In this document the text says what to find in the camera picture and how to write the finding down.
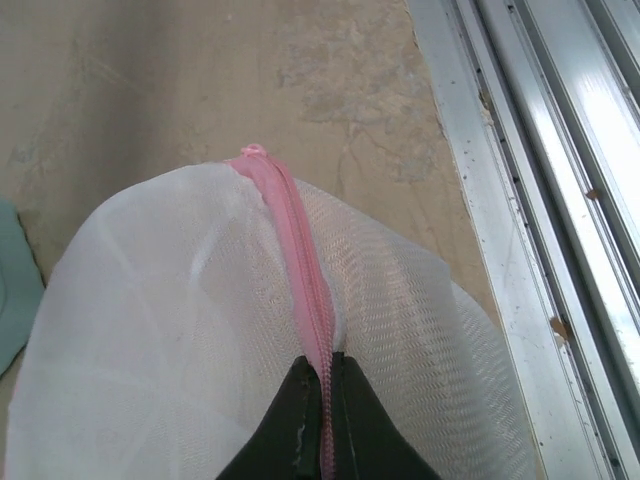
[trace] white mesh bag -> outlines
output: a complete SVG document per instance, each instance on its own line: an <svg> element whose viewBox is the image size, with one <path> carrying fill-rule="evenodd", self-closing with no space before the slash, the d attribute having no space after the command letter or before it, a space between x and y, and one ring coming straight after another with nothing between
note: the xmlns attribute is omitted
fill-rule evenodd
<svg viewBox="0 0 640 480"><path fill-rule="evenodd" d="M445 479L534 478L503 339L435 255L297 181L335 313ZM7 480L211 479L304 353L272 211L229 164L105 202L56 266L10 406Z"/></svg>

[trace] light green object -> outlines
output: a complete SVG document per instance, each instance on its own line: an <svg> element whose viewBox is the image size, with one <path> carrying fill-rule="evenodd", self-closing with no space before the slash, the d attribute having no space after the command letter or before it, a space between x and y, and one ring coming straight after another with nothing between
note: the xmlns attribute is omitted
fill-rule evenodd
<svg viewBox="0 0 640 480"><path fill-rule="evenodd" d="M43 293L16 209L0 198L0 374L27 343Z"/></svg>

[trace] zipper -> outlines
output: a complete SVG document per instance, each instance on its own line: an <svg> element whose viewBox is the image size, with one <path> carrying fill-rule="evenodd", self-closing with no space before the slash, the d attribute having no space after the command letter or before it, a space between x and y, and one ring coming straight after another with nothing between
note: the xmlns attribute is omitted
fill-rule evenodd
<svg viewBox="0 0 640 480"><path fill-rule="evenodd" d="M334 476L331 425L331 361L335 318L329 285L322 275L302 199L288 168L256 144L229 162L253 180L269 207L289 276L293 317L302 348L315 369L322 390L322 477Z"/></svg>

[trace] brown surface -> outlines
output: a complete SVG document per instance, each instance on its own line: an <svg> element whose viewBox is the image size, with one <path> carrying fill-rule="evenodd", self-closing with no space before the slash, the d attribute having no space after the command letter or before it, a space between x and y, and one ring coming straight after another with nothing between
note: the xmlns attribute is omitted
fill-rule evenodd
<svg viewBox="0 0 640 480"><path fill-rule="evenodd" d="M496 319L402 0L5 0L0 63L0 194L45 277L110 195L258 142Z"/></svg>

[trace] silver metal track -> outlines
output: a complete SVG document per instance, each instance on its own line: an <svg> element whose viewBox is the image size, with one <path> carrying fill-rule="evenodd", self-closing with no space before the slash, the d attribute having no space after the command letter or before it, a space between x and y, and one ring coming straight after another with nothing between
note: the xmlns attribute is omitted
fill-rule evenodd
<svg viewBox="0 0 640 480"><path fill-rule="evenodd" d="M544 473L640 478L638 5L409 6Z"/></svg>

